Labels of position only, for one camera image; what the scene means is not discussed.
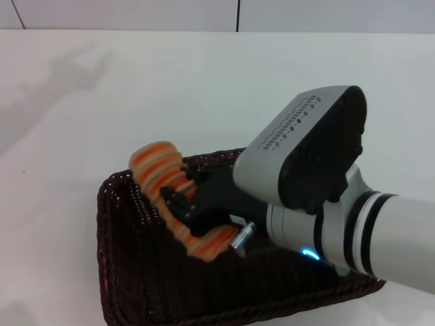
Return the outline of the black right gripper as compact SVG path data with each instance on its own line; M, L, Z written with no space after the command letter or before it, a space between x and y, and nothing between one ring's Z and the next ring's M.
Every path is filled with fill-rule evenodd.
M266 235L268 204L256 199L240 188L233 180L232 165L185 166L181 169L197 189L190 204L186 195L171 186L161 187L159 193L171 214L190 229L195 236L203 236L221 225L233 222L231 215L242 217L256 226L256 231Z

